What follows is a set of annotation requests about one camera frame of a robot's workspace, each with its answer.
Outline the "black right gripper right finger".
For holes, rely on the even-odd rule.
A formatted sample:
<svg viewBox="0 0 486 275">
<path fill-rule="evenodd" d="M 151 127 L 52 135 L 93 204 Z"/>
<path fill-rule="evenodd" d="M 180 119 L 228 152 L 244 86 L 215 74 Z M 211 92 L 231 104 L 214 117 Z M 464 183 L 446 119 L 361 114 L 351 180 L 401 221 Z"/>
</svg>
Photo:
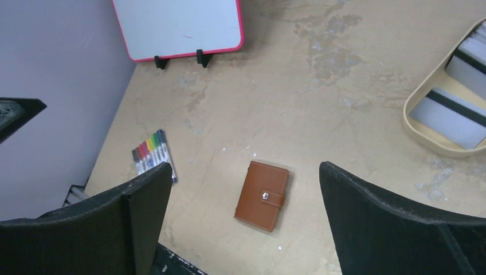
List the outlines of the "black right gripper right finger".
<svg viewBox="0 0 486 275">
<path fill-rule="evenodd" d="M 431 207 L 331 162 L 320 188 L 343 274 L 484 274 L 485 219 Z"/>
</svg>

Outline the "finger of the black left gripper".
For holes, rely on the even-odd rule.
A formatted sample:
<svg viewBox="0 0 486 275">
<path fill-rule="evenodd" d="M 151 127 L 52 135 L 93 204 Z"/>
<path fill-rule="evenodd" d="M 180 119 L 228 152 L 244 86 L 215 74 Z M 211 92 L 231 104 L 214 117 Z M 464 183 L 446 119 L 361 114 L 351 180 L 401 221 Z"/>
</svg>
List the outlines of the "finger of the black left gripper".
<svg viewBox="0 0 486 275">
<path fill-rule="evenodd" d="M 1 143 L 46 107 L 40 99 L 1 97 Z"/>
</svg>

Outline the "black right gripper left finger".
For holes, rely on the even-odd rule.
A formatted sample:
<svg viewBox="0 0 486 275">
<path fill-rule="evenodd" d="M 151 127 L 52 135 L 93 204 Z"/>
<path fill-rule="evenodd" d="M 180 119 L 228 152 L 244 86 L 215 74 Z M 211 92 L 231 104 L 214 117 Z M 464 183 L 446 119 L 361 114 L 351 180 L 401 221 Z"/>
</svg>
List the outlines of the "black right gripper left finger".
<svg viewBox="0 0 486 275">
<path fill-rule="evenodd" d="M 173 185 L 155 168 L 34 219 L 1 222 L 2 274 L 154 274 Z"/>
</svg>

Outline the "brown leather card holder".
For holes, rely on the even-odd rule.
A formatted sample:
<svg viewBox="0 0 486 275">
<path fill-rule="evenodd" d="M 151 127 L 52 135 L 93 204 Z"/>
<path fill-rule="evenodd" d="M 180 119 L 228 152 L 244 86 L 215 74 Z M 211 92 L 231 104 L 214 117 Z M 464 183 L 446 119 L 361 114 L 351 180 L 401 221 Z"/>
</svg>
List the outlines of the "brown leather card holder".
<svg viewBox="0 0 486 275">
<path fill-rule="evenodd" d="M 283 208 L 289 170 L 251 161 L 234 217 L 251 226 L 272 232 Z"/>
</svg>

